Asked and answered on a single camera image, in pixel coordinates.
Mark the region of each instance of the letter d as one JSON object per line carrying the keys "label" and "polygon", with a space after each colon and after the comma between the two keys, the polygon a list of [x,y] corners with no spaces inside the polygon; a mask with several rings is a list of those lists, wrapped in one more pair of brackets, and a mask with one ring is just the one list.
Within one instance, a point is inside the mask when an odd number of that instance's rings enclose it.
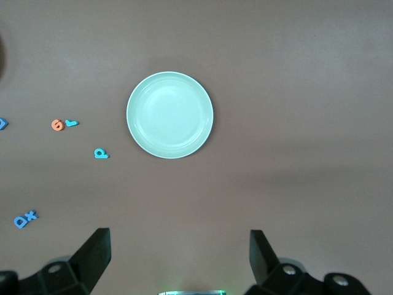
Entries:
{"label": "letter d", "polygon": [[17,228],[21,229],[27,224],[27,220],[23,218],[22,216],[18,216],[14,219],[14,224],[17,226]]}

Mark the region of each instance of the blue foam letter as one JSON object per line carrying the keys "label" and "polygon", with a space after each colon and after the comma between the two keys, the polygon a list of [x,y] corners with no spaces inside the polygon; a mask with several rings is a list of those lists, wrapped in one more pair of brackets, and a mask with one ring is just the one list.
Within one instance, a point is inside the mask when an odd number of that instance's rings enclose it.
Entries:
{"label": "blue foam letter", "polygon": [[27,217],[27,221],[31,221],[32,219],[38,218],[38,215],[36,214],[35,210],[31,210],[29,213],[26,213],[25,216]]}
{"label": "blue foam letter", "polygon": [[22,217],[22,216],[18,216],[14,219],[14,224],[17,226],[17,228],[21,229],[22,227],[24,227],[26,224],[28,223],[28,221]]}
{"label": "blue foam letter", "polygon": [[5,118],[0,118],[0,130],[3,130],[8,125],[8,121]]}
{"label": "blue foam letter", "polygon": [[106,151],[102,148],[98,148],[94,151],[94,157],[96,159],[108,159],[109,155],[106,153]]}

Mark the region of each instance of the plate rim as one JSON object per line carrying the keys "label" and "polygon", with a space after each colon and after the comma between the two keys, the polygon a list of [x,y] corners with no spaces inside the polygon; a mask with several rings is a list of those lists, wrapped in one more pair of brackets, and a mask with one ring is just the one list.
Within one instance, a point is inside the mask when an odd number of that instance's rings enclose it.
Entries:
{"label": "plate rim", "polygon": [[[135,138],[135,136],[134,136],[134,134],[133,134],[133,131],[132,131],[133,129],[130,128],[130,121],[128,120],[128,110],[129,110],[129,107],[130,107],[131,97],[134,95],[134,92],[137,91],[137,89],[138,89],[146,80],[151,79],[151,78],[153,78],[153,77],[155,77],[155,76],[162,75],[162,74],[175,74],[175,75],[182,76],[182,77],[184,77],[184,78],[186,78],[186,79],[191,80],[193,83],[195,83],[196,85],[198,85],[198,86],[202,89],[202,91],[204,91],[204,93],[206,94],[206,98],[208,99],[208,102],[209,102],[209,104],[208,104],[208,105],[209,105],[209,115],[208,115],[208,116],[209,116],[209,118],[211,118],[211,124],[210,124],[210,126],[209,126],[209,131],[206,133],[206,138],[205,138],[200,144],[198,144],[198,145],[196,146],[196,148],[192,149],[190,152],[182,153],[181,155],[177,155],[177,156],[164,156],[164,155],[160,155],[160,154],[157,154],[157,153],[155,153],[155,152],[149,151],[147,148],[145,148],[145,147]],[[139,82],[139,83],[137,84],[137,86],[133,89],[133,91],[131,92],[131,95],[130,95],[130,97],[129,97],[129,99],[128,99],[128,103],[127,103],[127,107],[126,107],[126,121],[127,121],[128,131],[131,133],[131,135],[132,135],[134,141],[137,143],[137,145],[138,145],[139,147],[141,147],[144,151],[148,152],[148,153],[151,154],[151,155],[154,155],[154,156],[156,156],[156,157],[163,158],[163,159],[180,159],[180,158],[183,158],[183,157],[187,157],[187,156],[193,154],[194,152],[196,152],[197,150],[199,150],[199,149],[205,144],[205,142],[208,140],[208,138],[209,138],[209,136],[210,136],[210,134],[211,134],[211,131],[212,131],[213,124],[214,124],[214,109],[213,109],[212,101],[211,101],[211,99],[210,99],[210,96],[209,96],[208,92],[206,91],[206,89],[205,89],[196,79],[194,79],[193,77],[190,77],[189,75],[186,75],[186,74],[180,73],[180,72],[176,72],[176,71],[162,71],[162,72],[157,72],[157,73],[154,73],[154,74],[151,74],[151,75],[145,77],[145,78],[144,78],[141,82]]]}

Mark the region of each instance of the round plate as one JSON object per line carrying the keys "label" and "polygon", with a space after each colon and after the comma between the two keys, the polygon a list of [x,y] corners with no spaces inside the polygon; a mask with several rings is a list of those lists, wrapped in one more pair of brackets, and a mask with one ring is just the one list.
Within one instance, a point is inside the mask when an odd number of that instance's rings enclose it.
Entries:
{"label": "round plate", "polygon": [[213,107],[205,89],[177,72],[156,73],[139,83],[128,101],[126,116],[140,147],[166,159],[198,150],[213,125]]}

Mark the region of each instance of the letter x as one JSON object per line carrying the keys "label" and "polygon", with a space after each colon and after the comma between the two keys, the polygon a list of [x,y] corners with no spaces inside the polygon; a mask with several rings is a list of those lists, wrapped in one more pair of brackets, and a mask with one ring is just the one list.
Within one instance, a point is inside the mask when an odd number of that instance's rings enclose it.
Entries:
{"label": "letter x", "polygon": [[31,221],[32,219],[37,219],[38,217],[34,210],[30,211],[29,213],[26,213],[25,216],[27,217],[27,221]]}

